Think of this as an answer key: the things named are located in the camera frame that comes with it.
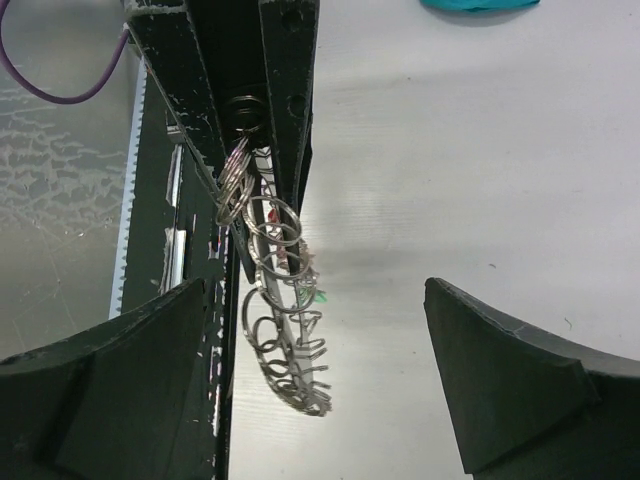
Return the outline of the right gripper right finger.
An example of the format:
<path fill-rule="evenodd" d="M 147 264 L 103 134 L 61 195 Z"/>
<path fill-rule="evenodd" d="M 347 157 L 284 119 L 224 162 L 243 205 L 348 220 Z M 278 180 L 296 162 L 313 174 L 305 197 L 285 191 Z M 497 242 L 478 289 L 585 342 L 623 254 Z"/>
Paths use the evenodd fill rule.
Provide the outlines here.
<path fill-rule="evenodd" d="M 260 1 L 258 9 L 278 193 L 299 210 L 310 168 L 320 3 Z"/>

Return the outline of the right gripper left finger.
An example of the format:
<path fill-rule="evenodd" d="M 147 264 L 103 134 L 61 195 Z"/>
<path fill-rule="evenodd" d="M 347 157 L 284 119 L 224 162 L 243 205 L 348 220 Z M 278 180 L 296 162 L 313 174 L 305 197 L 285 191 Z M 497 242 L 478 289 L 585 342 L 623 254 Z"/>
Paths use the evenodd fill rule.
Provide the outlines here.
<path fill-rule="evenodd" d="M 231 1 L 126 1 L 127 26 L 191 150 L 212 200 L 235 141 L 228 91 L 230 61 L 219 46 L 234 19 Z"/>

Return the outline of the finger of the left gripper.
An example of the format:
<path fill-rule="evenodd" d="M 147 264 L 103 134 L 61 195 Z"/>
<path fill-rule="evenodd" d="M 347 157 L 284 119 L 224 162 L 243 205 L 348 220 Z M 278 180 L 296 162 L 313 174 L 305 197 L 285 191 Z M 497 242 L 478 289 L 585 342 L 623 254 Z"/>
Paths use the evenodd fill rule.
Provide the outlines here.
<path fill-rule="evenodd" d="M 639 363 L 566 340 L 451 283 L 424 310 L 465 473 L 636 479 Z"/>
<path fill-rule="evenodd" d="M 5 479 L 199 479 L 203 284 L 1 363 Z"/>

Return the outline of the silver keyring with keys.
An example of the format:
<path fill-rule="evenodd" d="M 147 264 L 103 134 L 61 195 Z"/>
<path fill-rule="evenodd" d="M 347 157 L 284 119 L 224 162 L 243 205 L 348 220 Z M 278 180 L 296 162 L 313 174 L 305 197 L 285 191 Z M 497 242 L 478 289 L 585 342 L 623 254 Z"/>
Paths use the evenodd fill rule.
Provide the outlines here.
<path fill-rule="evenodd" d="M 322 317 L 313 256 L 299 215 L 277 195 L 266 138 L 266 104 L 250 94 L 224 106 L 233 134 L 218 177 L 217 221 L 245 231 L 251 289 L 241 311 L 242 330 L 264 379 L 293 409 L 323 417 L 332 409 L 329 385 L 315 379 L 326 341 L 312 332 Z"/>

